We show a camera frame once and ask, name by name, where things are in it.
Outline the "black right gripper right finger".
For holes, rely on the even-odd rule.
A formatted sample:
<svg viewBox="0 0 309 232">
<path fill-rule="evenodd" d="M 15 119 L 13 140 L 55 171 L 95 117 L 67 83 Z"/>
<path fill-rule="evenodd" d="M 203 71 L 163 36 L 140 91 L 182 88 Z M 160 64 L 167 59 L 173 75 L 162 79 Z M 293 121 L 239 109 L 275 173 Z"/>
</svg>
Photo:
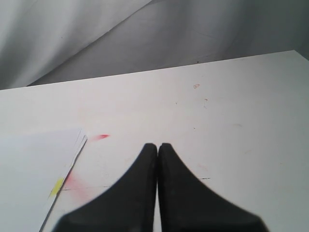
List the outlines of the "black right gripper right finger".
<svg viewBox="0 0 309 232">
<path fill-rule="evenodd" d="M 204 185 L 171 144 L 158 151 L 158 199 L 164 232 L 266 232 L 262 219 Z"/>
</svg>

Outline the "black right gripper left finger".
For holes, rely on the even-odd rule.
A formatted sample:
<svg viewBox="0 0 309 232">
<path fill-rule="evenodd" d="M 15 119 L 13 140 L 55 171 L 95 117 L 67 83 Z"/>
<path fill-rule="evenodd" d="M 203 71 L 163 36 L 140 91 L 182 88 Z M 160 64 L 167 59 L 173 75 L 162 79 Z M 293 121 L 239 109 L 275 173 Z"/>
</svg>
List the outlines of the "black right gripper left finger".
<svg viewBox="0 0 309 232">
<path fill-rule="evenodd" d="M 157 148 L 147 143 L 107 191 L 65 214 L 55 232 L 151 232 L 157 185 Z"/>
</svg>

